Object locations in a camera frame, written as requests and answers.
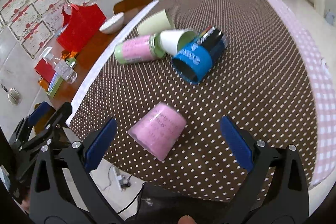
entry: pink label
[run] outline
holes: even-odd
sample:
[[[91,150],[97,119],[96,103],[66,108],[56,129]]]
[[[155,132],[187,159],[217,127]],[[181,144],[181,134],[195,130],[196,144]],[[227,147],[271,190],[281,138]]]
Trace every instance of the pink label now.
[[[137,37],[123,43],[122,54],[126,61],[152,61],[156,58],[149,47],[150,36]]]
[[[164,160],[186,125],[174,109],[159,103],[137,122],[128,133],[159,160]]]

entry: blue gripper pad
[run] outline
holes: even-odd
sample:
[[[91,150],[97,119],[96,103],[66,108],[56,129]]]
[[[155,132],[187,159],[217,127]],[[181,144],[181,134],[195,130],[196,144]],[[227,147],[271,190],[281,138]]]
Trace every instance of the blue gripper pad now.
[[[96,170],[100,164],[106,150],[111,145],[115,135],[117,133],[117,122],[111,118],[103,128],[100,128],[100,132],[90,147],[85,152],[84,168],[86,172]]]
[[[33,127],[50,110],[51,106],[47,102],[42,102],[37,109],[28,117],[28,126]]]
[[[228,143],[239,165],[250,172],[254,165],[252,151],[235,126],[236,125],[232,124],[227,116],[223,116],[220,120],[222,136]]]

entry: white cup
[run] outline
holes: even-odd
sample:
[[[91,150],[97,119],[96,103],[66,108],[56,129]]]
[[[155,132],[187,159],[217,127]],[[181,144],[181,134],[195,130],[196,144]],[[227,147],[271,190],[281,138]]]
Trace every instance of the white cup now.
[[[160,46],[165,52],[174,56],[196,36],[197,34],[191,29],[163,31],[160,34]]]
[[[162,10],[142,22],[138,28],[139,35],[152,35],[164,30],[175,29],[175,25],[166,10]]]

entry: brown polka dot tablecloth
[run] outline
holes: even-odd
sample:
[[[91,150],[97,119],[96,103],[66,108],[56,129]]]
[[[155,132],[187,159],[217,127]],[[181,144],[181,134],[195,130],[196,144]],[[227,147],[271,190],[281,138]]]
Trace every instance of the brown polka dot tablecloth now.
[[[111,56],[70,124],[83,140],[108,117],[118,133],[105,159],[145,181],[188,196],[229,201],[247,172],[219,130],[230,115],[239,127],[269,145],[294,144],[311,181],[317,143],[315,103],[305,64],[287,27],[267,0],[161,0],[148,16],[166,9],[177,29],[222,30],[229,48],[199,85],[182,80],[170,57],[120,65]],[[136,28],[127,37],[137,36]],[[128,134],[158,102],[168,103],[187,126],[163,162]],[[259,194],[271,182],[270,169]]]

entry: metal screw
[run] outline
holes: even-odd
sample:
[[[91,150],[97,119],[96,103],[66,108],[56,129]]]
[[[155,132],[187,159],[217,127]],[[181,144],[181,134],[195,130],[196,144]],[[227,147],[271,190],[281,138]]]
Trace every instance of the metal screw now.
[[[259,147],[264,147],[266,144],[265,144],[265,142],[263,141],[263,140],[258,140],[257,141],[257,146],[259,146]]]
[[[79,141],[73,142],[71,146],[72,146],[72,148],[78,148],[78,147],[81,146],[81,142],[79,142]]]
[[[41,151],[42,152],[45,152],[45,151],[47,151],[49,149],[49,146],[47,146],[47,145],[43,145],[42,147],[41,147]]]
[[[292,145],[292,144],[290,144],[290,145],[288,146],[288,148],[289,148],[289,150],[292,150],[292,151],[295,151],[295,150],[296,150],[295,145]]]

